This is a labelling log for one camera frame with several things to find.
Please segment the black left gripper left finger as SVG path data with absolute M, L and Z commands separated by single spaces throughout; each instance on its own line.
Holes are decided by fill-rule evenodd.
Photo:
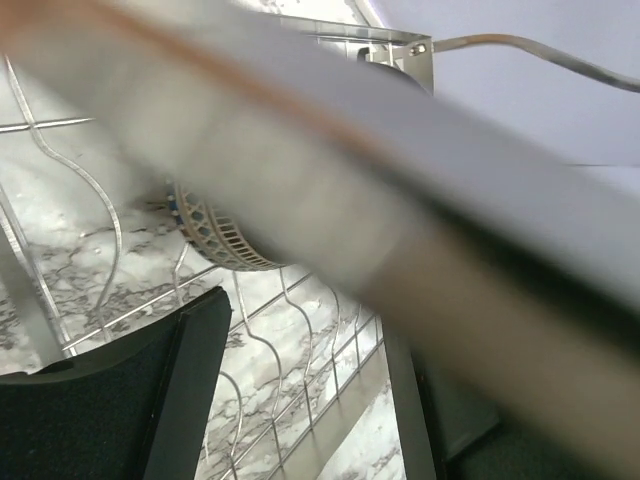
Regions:
M 231 314 L 216 287 L 89 352 L 2 376 L 2 478 L 194 478 Z

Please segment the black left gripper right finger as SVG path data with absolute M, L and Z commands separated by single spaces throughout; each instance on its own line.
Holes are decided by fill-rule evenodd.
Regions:
M 425 363 L 387 322 L 384 344 L 408 479 L 564 480 L 602 476 Z

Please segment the dark patterned cream-inside bowl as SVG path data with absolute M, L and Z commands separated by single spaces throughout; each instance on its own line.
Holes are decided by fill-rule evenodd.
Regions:
M 185 240 L 206 260 L 233 271 L 271 271 L 286 266 L 259 243 L 246 237 L 224 211 L 192 191 L 168 182 L 170 213 Z

